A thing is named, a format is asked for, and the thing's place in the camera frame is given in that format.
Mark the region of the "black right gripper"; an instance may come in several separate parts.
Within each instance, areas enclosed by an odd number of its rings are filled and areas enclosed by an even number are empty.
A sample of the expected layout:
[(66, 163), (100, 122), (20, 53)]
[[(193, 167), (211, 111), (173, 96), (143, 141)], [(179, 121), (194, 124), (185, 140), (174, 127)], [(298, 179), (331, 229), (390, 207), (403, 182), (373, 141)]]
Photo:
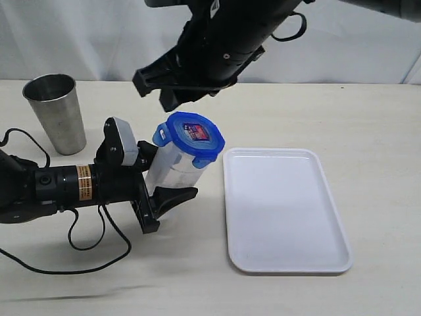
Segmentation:
[(223, 38), (209, 41), (205, 21), (186, 22), (177, 44), (148, 66), (137, 69), (132, 82), (145, 97), (160, 90), (165, 112), (233, 86), (239, 74), (264, 53), (260, 45), (246, 54), (228, 47)]

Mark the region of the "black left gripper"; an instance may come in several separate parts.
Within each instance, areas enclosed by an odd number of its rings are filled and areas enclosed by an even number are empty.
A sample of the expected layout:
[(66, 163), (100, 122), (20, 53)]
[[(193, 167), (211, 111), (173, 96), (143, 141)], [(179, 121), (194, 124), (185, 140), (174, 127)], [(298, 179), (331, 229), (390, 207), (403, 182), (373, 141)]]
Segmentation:
[(129, 201), (142, 233), (150, 234), (159, 229), (158, 220), (161, 217), (178, 205), (194, 199), (198, 189), (157, 186), (151, 195), (143, 172), (150, 169), (158, 147), (141, 140), (137, 142), (137, 148), (138, 155), (133, 166), (114, 166), (99, 159), (94, 160), (97, 195), (99, 201), (106, 204)]

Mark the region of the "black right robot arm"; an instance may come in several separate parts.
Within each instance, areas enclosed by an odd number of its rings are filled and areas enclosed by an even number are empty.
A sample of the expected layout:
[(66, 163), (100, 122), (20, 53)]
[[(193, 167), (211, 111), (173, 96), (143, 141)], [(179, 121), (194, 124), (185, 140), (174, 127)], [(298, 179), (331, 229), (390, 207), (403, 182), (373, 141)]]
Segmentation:
[(160, 90), (165, 112), (194, 102), (237, 82), (264, 53), (264, 41), (299, 1), (146, 1), (148, 7), (185, 5), (191, 13), (177, 44), (132, 78), (140, 96)]

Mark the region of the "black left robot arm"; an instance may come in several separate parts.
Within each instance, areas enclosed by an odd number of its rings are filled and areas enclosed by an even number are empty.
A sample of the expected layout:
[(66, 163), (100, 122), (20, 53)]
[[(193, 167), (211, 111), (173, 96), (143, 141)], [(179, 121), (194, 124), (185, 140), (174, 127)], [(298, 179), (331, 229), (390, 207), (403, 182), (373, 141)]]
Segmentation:
[(149, 194), (147, 163), (112, 164), (95, 158), (89, 165), (38, 167), (1, 152), (1, 223), (18, 224), (78, 207), (128, 201), (143, 233), (159, 229), (159, 218), (197, 195), (197, 188), (156, 187)]

